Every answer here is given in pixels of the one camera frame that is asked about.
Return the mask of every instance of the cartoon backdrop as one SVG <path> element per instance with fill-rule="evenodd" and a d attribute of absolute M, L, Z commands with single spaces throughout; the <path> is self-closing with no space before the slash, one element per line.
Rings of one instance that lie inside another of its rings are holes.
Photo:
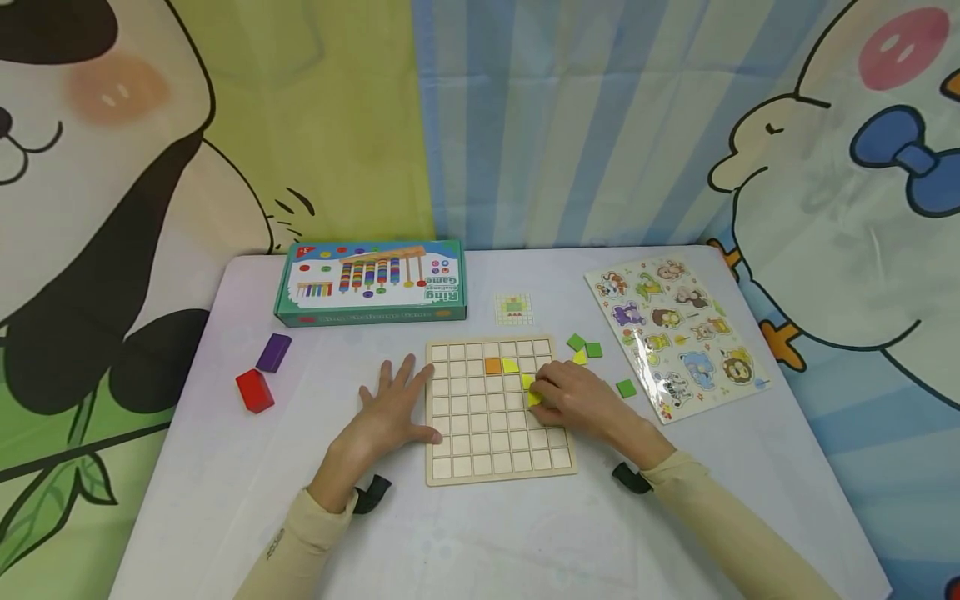
<path fill-rule="evenodd" d="M 960 594 L 960 2 L 46 4 L 0 6 L 0 597 L 106 596 L 231 256 L 434 234 L 720 248 L 896 596 Z"/>

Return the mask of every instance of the purple wooden block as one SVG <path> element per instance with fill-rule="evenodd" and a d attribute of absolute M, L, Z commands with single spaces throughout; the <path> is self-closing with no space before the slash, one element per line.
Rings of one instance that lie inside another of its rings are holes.
<path fill-rule="evenodd" d="M 260 360 L 256 361 L 256 367 L 264 372 L 276 372 L 291 342 L 293 340 L 287 335 L 275 333 L 270 336 L 270 341 L 260 354 Z"/>

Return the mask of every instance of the black wrist strap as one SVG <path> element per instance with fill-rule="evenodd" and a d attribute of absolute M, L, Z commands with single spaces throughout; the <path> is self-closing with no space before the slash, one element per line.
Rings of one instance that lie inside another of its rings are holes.
<path fill-rule="evenodd" d="M 373 481 L 365 490 L 354 488 L 360 497 L 357 498 L 357 504 L 353 507 L 353 513 L 355 515 L 365 515 L 375 509 L 392 485 L 393 483 L 389 479 L 374 475 Z"/>
<path fill-rule="evenodd" d="M 623 486 L 633 493 L 647 493 L 653 489 L 650 482 L 643 478 L 639 472 L 634 473 L 626 463 L 620 463 L 613 470 L 613 479 L 616 479 Z"/>

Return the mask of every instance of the striped blue backdrop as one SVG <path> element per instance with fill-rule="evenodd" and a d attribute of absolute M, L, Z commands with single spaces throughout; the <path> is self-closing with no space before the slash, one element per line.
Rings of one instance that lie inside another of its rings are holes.
<path fill-rule="evenodd" d="M 413 0 L 437 235 L 472 249 L 728 247 L 707 186 L 845 0 Z M 741 273 L 758 319 L 782 322 Z M 787 370 L 898 598 L 960 575 L 960 411 L 879 354 Z"/>

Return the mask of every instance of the beige sleeve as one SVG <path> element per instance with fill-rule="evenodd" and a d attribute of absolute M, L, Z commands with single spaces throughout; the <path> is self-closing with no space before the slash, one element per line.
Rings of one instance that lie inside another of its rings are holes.
<path fill-rule="evenodd" d="M 685 452 L 641 471 L 657 498 L 693 530 L 747 600 L 839 597 L 759 516 Z"/>
<path fill-rule="evenodd" d="M 330 550 L 350 525 L 357 493 L 339 515 L 322 509 L 306 490 L 294 499 L 286 520 L 257 559 L 235 600 L 310 600 Z"/>

